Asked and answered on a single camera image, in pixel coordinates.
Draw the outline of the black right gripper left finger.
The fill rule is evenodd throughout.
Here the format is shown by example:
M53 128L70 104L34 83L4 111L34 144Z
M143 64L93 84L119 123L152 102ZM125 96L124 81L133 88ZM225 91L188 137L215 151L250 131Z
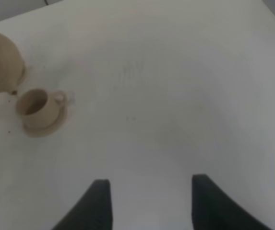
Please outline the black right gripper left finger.
M55 230L112 230L110 181L95 180Z

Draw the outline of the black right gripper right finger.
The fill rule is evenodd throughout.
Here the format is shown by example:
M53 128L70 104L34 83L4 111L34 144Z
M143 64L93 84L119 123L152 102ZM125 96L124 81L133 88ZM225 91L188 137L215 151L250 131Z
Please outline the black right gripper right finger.
M191 219L195 230L267 230L220 189L206 174L191 180Z

